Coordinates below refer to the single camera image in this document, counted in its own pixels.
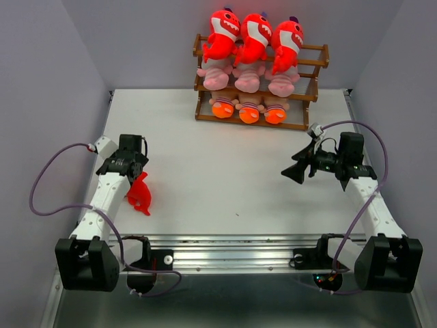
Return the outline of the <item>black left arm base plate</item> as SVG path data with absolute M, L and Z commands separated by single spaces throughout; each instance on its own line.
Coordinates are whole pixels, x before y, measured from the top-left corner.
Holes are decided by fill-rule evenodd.
M 173 250 L 147 247 L 133 247 L 124 250 L 125 263 L 149 271 L 170 271 L 173 269 Z

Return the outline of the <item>pink pig plush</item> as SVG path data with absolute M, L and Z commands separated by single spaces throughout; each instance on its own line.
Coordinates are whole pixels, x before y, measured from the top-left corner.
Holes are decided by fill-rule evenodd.
M 272 68 L 265 71 L 264 76 L 269 80 L 268 90 L 275 96 L 287 98 L 294 92 L 294 84 L 300 75 L 296 66 L 291 66 L 285 72 L 272 73 Z
M 209 59 L 207 63 L 201 63 L 197 74 L 203 77 L 203 86 L 207 90 L 217 91 L 227 86 L 232 70 L 233 66 L 229 59 Z
M 238 64 L 232 71 L 236 78 L 235 88 L 241 92 L 256 93 L 260 85 L 260 77 L 265 73 L 266 67 L 263 61 L 252 64 Z

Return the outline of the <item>boy doll black hair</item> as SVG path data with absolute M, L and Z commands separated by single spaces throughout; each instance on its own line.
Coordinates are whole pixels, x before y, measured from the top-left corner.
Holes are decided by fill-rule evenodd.
M 236 92 L 212 91 L 209 104 L 212 114 L 220 119 L 230 118 L 234 114 L 235 106 L 239 103 Z

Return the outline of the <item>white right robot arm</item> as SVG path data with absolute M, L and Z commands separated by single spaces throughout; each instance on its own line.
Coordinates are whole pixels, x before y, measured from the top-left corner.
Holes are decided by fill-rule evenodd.
M 322 149 L 320 126 L 310 128 L 311 143 L 292 158 L 295 164 L 281 173 L 302 184 L 318 171 L 332 173 L 358 208 L 366 243 L 360 246 L 345 234 L 323 234 L 314 248 L 295 248 L 290 266 L 296 270 L 329 270 L 315 275 L 318 288 L 336 292 L 339 278 L 351 272 L 361 290 L 409 293 L 414 288 L 423 247 L 395 222 L 380 193 L 382 183 L 363 163 L 364 137 L 343 132 L 334 152 Z

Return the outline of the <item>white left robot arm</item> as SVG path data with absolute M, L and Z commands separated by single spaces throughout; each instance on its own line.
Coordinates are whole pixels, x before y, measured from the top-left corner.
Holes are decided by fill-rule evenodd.
M 115 143 L 101 136 L 88 149 L 103 159 L 97 187 L 69 238 L 55 246 L 57 266 L 67 290 L 110 292 L 116 285 L 121 256 L 109 245 L 109 235 L 119 207 L 148 162 L 147 142 L 141 135 L 121 134 Z

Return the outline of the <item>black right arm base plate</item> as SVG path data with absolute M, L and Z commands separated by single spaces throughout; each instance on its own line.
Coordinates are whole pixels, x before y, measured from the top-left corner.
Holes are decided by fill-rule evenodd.
M 289 265 L 296 270 L 331 270 L 333 259 L 316 248 L 297 248 L 293 249 Z

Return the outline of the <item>red shark plush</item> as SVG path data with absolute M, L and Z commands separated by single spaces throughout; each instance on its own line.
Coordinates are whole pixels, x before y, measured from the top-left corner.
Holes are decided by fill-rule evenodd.
M 298 65 L 298 54 L 304 43 L 304 31 L 295 16 L 280 23 L 273 32 L 271 47 L 274 50 L 272 74 L 284 73 Z
M 237 50 L 234 67 L 266 60 L 266 48 L 272 37 L 272 27 L 265 12 L 247 15 L 241 26 L 241 36 L 243 45 Z
M 152 195 L 145 183 L 147 172 L 142 172 L 140 176 L 133 182 L 126 197 L 128 203 L 139 212 L 146 216 L 150 216 L 149 207 L 152 201 Z
M 210 35 L 203 45 L 203 62 L 227 59 L 236 53 L 241 23 L 230 8 L 215 11 L 210 17 Z

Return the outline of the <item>boy doll from corner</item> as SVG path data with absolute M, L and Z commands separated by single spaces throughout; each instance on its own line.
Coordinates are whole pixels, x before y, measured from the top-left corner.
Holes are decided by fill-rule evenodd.
M 269 124 L 280 124 L 287 118 L 287 111 L 290 109 L 288 99 L 276 96 L 265 97 L 265 121 Z

